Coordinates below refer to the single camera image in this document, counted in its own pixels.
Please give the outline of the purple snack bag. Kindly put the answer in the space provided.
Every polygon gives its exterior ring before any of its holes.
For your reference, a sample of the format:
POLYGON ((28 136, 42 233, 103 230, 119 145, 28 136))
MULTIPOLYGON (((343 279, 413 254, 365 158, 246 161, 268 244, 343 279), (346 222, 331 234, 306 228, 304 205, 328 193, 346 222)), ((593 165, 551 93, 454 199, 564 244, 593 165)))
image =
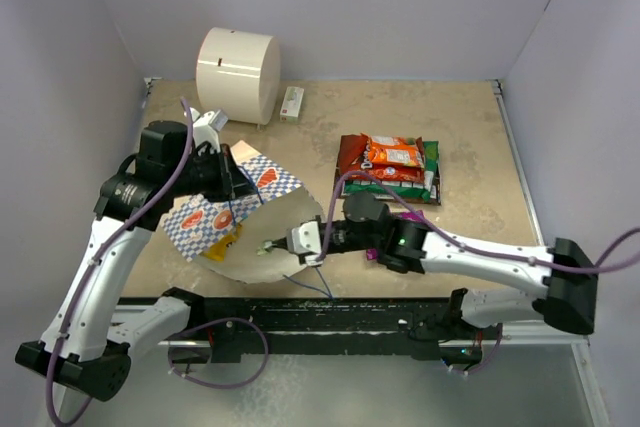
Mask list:
MULTIPOLYGON (((409 211, 405 212, 396 212, 395 216, 404 220, 411 220, 416 222, 421 222, 423 219, 423 211, 418 210, 417 214, 411 213, 409 211)), ((374 261, 378 258, 378 254, 375 248, 368 249, 366 251, 366 259, 368 261, 374 261)))

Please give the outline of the blue checkered paper bag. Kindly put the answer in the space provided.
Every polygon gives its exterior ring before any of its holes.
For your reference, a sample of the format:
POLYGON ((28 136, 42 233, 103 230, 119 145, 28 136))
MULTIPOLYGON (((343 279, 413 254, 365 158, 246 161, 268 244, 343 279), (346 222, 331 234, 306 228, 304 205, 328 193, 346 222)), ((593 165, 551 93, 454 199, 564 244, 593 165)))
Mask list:
POLYGON ((226 202, 190 196, 165 217, 165 233, 186 260, 234 281, 274 283, 297 274, 303 266, 285 249, 266 255, 257 255, 256 250, 264 241, 283 238, 288 229, 321 216, 321 204, 298 178, 246 142, 233 145, 231 154, 258 194, 226 202), (201 256, 239 224, 241 236, 222 262, 201 256))

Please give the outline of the brown kettle chips bag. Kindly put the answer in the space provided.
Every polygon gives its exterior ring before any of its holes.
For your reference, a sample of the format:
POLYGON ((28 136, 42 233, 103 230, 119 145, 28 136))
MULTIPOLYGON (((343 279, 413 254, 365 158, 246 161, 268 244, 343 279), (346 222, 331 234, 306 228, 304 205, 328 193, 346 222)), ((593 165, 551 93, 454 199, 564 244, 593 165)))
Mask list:
MULTIPOLYGON (((407 203, 437 206, 442 203, 439 168, 436 168, 435 171, 428 170, 422 184, 390 181, 384 181, 383 184, 407 203)), ((347 179, 342 185, 338 197, 345 199, 358 192, 370 192, 376 199, 394 202, 394 197, 387 190, 370 180, 347 179)))

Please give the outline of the yellow snack packet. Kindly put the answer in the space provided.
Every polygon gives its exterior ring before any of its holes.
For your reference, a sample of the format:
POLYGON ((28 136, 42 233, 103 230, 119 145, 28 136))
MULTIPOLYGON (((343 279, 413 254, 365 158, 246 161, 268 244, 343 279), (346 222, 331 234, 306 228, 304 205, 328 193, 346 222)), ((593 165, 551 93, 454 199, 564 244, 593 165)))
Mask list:
POLYGON ((221 238, 216 244, 211 246, 208 250, 201 253, 201 256, 212 261, 222 262, 227 254, 227 250, 233 245, 241 236, 242 225, 235 226, 228 234, 221 238))

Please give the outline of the red doritos bag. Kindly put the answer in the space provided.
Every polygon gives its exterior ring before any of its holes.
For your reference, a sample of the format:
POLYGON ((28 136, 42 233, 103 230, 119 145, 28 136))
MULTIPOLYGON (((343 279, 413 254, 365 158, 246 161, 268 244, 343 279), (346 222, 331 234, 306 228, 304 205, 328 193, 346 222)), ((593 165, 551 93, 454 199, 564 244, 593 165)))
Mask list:
POLYGON ((338 159, 336 162, 336 176, 348 172, 363 171, 380 181, 411 182, 422 184, 425 180, 426 164, 424 148, 421 138, 415 138, 424 159, 423 168, 411 168, 392 165, 373 164, 367 158, 368 134, 346 135, 341 137, 338 159))

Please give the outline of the green snack bag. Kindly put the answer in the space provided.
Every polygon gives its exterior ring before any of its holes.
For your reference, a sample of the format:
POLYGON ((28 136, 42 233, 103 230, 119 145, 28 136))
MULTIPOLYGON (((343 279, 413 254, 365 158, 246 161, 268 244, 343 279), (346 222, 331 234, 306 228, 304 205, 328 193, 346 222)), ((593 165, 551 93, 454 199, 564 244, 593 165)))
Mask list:
MULTIPOLYGON (((422 139, 422 145, 424 148, 424 158, 426 164, 426 172, 428 170, 435 171, 436 168, 439 168, 439 143, 436 141, 427 141, 422 139)), ((363 171, 355 171, 348 172, 351 176, 348 179, 357 179, 357 180, 370 180, 373 183, 381 186, 385 190, 389 192, 390 195, 396 195, 393 191, 391 191, 387 186, 383 184, 383 181, 378 180, 377 178, 369 175, 363 171)))

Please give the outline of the orange white candy bag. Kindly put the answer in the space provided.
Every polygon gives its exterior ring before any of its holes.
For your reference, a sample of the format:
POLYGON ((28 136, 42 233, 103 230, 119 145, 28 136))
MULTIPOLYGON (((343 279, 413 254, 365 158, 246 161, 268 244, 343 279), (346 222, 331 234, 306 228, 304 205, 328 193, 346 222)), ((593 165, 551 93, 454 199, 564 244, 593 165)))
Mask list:
POLYGON ((424 159, 415 138, 369 136, 367 148, 367 158, 373 164, 424 167, 424 159))

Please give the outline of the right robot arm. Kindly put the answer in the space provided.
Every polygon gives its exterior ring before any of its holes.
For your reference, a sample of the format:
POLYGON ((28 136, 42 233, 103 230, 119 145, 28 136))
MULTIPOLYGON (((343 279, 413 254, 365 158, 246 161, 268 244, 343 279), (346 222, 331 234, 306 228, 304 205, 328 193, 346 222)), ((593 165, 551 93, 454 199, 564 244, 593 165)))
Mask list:
POLYGON ((444 323, 456 338, 536 319, 569 334, 594 331, 598 276, 572 240, 522 247, 463 237, 420 216, 402 218, 368 192, 349 196, 343 215, 320 225, 322 257, 373 249, 378 262, 396 273, 453 274, 498 284, 494 291, 452 293, 444 323))

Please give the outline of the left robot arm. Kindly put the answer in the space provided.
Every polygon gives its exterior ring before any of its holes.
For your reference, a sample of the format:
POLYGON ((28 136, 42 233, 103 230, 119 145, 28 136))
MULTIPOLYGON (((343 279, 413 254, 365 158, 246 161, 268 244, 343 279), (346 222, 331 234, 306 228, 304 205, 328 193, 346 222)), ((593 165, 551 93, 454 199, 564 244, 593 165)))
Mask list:
POLYGON ((160 341, 202 334, 205 301, 179 288, 133 320, 111 322, 137 258, 175 199, 227 201, 253 193, 220 143, 220 129, 202 116, 193 127, 154 121, 142 130, 138 152, 101 186, 88 246, 63 304, 39 339, 20 344, 17 364, 105 402, 122 388, 132 363, 160 341))

